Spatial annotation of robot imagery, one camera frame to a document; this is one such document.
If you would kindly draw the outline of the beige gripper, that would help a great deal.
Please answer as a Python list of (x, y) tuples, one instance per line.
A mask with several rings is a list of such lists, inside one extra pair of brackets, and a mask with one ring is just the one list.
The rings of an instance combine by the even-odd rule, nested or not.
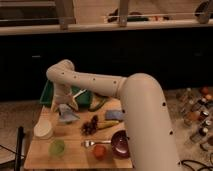
[(55, 84), (52, 100), (52, 111), (55, 112), (60, 104), (68, 104), (74, 110), (78, 110), (78, 104), (74, 100), (70, 86)]

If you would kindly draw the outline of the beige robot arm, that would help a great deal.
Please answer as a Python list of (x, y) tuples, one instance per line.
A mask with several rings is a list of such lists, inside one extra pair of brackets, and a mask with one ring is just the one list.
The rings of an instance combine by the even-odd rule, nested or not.
[(69, 102), (72, 86), (120, 100), (133, 171), (182, 171), (165, 96), (155, 78), (81, 73), (67, 59), (49, 67), (46, 76), (58, 104)]

